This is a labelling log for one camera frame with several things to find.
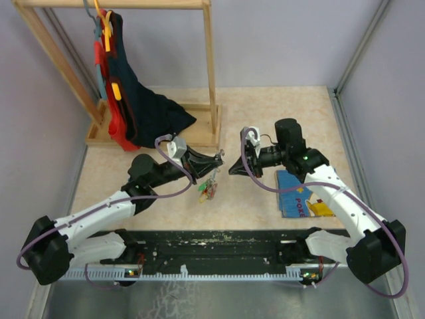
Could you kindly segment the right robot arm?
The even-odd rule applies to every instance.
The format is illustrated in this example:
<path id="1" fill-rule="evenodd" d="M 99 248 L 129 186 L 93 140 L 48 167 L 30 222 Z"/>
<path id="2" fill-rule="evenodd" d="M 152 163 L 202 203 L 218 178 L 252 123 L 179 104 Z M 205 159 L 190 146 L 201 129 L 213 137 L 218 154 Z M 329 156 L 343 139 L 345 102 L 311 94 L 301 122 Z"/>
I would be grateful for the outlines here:
<path id="1" fill-rule="evenodd" d="M 258 128 L 244 127 L 240 132 L 240 158 L 229 169 L 231 175 L 247 175 L 267 191 L 277 189 L 260 182 L 263 170 L 282 165 L 322 200 L 340 220 L 348 235 L 334 235 L 312 230 L 296 247 L 297 257 L 312 263 L 318 256 L 347 265 L 353 275 L 369 284 L 401 266 L 403 286 L 407 286 L 409 269 L 404 255 L 406 229 L 398 221 L 387 221 L 366 205 L 337 175 L 329 160 L 317 149 L 307 147 L 297 120 L 284 118 L 275 124 L 277 142 L 261 145 Z"/>

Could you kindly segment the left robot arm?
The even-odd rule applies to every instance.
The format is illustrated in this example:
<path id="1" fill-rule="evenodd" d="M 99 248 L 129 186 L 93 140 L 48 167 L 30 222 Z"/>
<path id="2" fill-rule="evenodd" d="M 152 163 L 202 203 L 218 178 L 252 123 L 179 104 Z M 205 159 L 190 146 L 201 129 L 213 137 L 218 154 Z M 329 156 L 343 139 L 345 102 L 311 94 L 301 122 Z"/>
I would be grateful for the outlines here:
<path id="1" fill-rule="evenodd" d="M 17 266 L 31 271 L 41 285 L 63 277 L 72 267 L 143 263 L 143 252 L 125 229 L 98 235 L 106 226 L 148 209 L 160 196 L 156 187 L 183 177 L 189 185 L 223 164 L 222 153 L 201 154 L 189 146 L 169 144 L 165 162 L 149 154 L 137 155 L 128 170 L 129 180 L 107 199 L 73 215 L 37 219 L 17 257 Z"/>

